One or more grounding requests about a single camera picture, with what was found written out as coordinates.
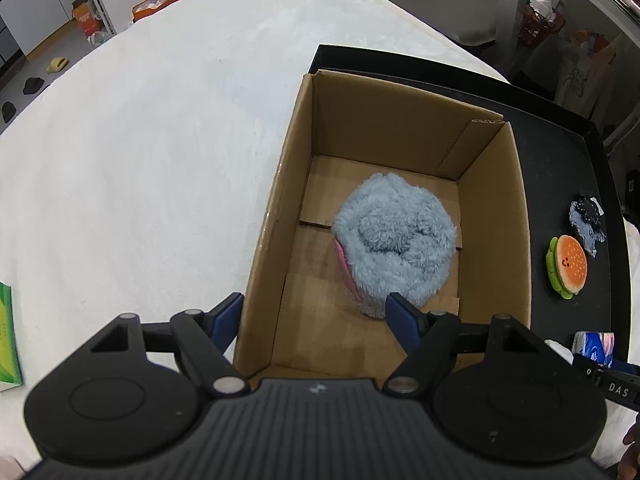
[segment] yellow slipper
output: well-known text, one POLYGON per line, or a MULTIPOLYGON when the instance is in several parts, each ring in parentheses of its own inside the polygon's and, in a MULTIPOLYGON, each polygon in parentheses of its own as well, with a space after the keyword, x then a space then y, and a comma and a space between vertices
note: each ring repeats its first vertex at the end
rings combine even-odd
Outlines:
POLYGON ((47 66, 47 74, 53 74, 54 72, 60 72, 65 66, 67 66, 69 60, 66 57, 55 57, 47 66))

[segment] fluffy gray fur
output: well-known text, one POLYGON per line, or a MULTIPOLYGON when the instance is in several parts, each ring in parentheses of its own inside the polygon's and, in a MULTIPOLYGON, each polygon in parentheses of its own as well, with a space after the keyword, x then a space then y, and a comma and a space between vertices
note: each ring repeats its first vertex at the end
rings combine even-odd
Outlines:
POLYGON ((456 250, 456 228, 440 200, 395 173, 377 173, 356 188, 333 231, 363 297, 360 311, 379 319, 392 292, 416 306, 434 296, 456 250))

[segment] open brown box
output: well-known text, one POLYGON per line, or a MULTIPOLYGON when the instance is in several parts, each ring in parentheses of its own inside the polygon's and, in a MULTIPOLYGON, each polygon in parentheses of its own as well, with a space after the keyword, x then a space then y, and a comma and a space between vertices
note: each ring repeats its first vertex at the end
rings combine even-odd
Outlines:
POLYGON ((331 224, 374 173, 431 190, 458 227, 449 279, 423 311, 498 312, 529 326, 529 223, 518 153, 500 114, 401 84, 304 76, 264 216, 234 366, 263 377, 372 377, 405 358, 342 282, 331 224))

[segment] hand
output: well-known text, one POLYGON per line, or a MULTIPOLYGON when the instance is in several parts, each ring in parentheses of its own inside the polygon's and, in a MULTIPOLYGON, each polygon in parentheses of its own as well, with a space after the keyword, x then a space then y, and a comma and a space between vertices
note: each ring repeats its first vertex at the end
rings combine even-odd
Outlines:
POLYGON ((634 480, 640 465, 640 413, 636 415, 636 423, 626 432, 622 444, 629 447, 618 464, 618 480, 634 480))

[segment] hamburger toy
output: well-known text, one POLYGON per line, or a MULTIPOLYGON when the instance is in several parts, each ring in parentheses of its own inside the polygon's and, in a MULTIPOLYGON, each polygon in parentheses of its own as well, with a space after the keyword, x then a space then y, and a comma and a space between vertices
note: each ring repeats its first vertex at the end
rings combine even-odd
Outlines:
POLYGON ((554 236, 546 252, 546 273, 554 290, 566 300, 578 294, 587 279, 587 257, 572 236, 554 236))

